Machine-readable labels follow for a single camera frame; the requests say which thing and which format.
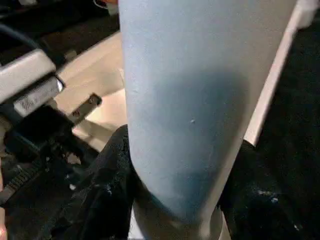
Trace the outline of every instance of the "light blue cylinder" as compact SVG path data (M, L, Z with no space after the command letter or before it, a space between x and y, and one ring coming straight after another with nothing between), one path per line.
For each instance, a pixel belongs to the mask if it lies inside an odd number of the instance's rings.
M210 216L296 0L121 0L131 158L155 203Z

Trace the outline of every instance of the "machine part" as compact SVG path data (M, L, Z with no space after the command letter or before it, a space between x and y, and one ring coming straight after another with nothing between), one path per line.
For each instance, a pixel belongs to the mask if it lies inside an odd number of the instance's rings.
M130 153L156 207L210 219L295 4L120 2Z
M34 178L42 169L40 159L36 159L28 168L20 168L19 173L0 192L0 205L3 206L21 187Z
M0 103L56 70L42 50L34 50L0 67Z
M14 109L22 117L26 117L62 91L63 87L59 83L59 79L52 76L49 80L15 101L13 104Z
M84 103L74 110L68 118L74 125L77 125L101 103L101 97L93 93Z
M45 159L51 156L53 147L71 132L73 126L61 112L43 106L7 132L4 144L20 160Z

